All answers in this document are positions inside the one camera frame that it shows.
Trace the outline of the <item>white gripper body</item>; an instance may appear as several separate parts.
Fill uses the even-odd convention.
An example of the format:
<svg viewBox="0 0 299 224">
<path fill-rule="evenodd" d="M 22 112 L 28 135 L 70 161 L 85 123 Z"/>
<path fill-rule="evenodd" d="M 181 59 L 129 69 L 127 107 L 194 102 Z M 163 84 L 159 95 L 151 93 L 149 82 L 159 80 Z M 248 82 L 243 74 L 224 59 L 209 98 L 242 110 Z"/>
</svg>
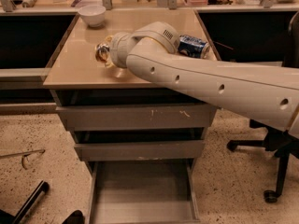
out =
<svg viewBox="0 0 299 224">
<path fill-rule="evenodd" d="M 113 35 L 109 45 L 110 58 L 113 64 L 119 68 L 126 68 L 128 54 L 137 42 L 138 39 L 129 33 L 120 32 Z"/>
</svg>

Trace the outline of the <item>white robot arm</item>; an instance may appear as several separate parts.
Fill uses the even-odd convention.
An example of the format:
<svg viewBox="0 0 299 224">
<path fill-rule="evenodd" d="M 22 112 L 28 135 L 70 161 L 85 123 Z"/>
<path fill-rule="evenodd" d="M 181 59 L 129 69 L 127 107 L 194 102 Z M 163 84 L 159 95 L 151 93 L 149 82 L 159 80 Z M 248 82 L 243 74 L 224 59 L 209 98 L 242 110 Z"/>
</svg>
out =
<svg viewBox="0 0 299 224">
<path fill-rule="evenodd" d="M 180 56 L 178 44 L 178 32 L 156 21 L 113 35 L 110 58 L 148 82 L 299 137 L 297 69 Z"/>
</svg>

